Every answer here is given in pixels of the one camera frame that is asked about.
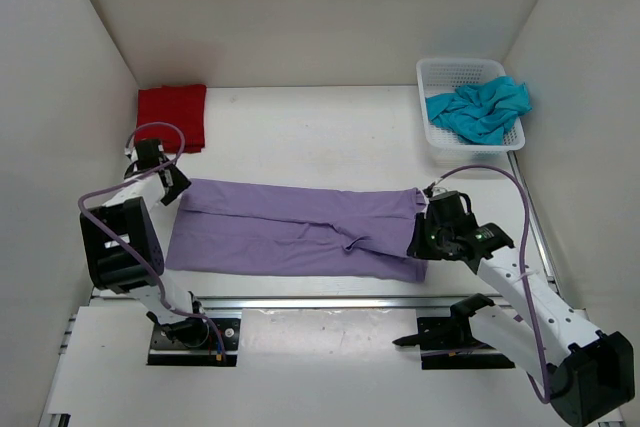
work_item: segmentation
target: white plastic basket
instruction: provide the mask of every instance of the white plastic basket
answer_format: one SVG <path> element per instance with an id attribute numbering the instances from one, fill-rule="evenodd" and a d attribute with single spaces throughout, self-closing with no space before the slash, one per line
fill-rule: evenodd
<path id="1" fill-rule="evenodd" d="M 465 143 L 458 134 L 436 127 L 427 115 L 427 97 L 454 92 L 465 84 L 484 84 L 503 76 L 505 73 L 501 64 L 485 59 L 427 58 L 418 61 L 416 68 L 424 133 L 427 142 L 437 149 L 436 153 L 500 154 L 524 146 L 520 119 L 516 119 L 512 129 L 505 134 L 503 145 L 478 145 Z"/>

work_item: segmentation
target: cloth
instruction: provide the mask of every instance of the cloth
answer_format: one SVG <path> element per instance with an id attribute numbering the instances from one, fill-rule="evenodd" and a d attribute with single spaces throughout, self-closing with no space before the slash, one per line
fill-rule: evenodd
<path id="1" fill-rule="evenodd" d="M 138 92 L 138 126 L 149 122 L 168 122 L 182 130 L 185 152 L 200 152 L 204 148 L 205 85 L 183 87 L 162 86 Z M 177 132 L 167 127 L 154 126 L 136 134 L 135 141 L 159 138 L 165 152 L 175 153 L 180 147 Z"/>
<path id="2" fill-rule="evenodd" d="M 244 275 L 362 276 L 423 282 L 407 258 L 418 189 L 343 192 L 191 179 L 165 265 Z"/>
<path id="3" fill-rule="evenodd" d="M 498 77 L 484 85 L 463 85 L 455 94 L 429 97 L 427 113 L 437 127 L 474 144 L 502 145 L 516 119 L 531 110 L 525 84 Z"/>

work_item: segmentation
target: crumpled blue towel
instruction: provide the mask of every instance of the crumpled blue towel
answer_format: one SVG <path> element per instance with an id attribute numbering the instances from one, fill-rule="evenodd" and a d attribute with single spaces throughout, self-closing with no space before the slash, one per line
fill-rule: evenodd
<path id="1" fill-rule="evenodd" d="M 502 145 L 504 134 L 518 116 L 531 110 L 526 85 L 517 85 L 511 77 L 498 77 L 484 85 L 463 85 L 455 94 L 426 100 L 429 120 L 435 126 L 483 145 Z"/>

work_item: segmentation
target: folded purple fabric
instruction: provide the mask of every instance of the folded purple fabric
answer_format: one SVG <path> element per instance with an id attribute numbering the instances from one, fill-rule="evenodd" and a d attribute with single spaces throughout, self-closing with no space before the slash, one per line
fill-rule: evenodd
<path id="1" fill-rule="evenodd" d="M 359 276 L 423 282 L 407 258 L 418 189 L 343 192 L 191 179 L 166 267 L 244 275 Z"/>

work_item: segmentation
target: folded red towel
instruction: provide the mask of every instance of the folded red towel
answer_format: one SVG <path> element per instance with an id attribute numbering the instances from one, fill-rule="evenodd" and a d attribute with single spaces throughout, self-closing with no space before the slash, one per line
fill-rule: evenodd
<path id="1" fill-rule="evenodd" d="M 162 86 L 138 92 L 138 127 L 149 122 L 175 125 L 186 139 L 185 152 L 200 152 L 204 147 L 204 98 L 207 87 L 202 84 L 183 87 Z M 180 137 L 172 129 L 154 126 L 136 134 L 135 140 L 162 139 L 164 151 L 174 153 Z"/>

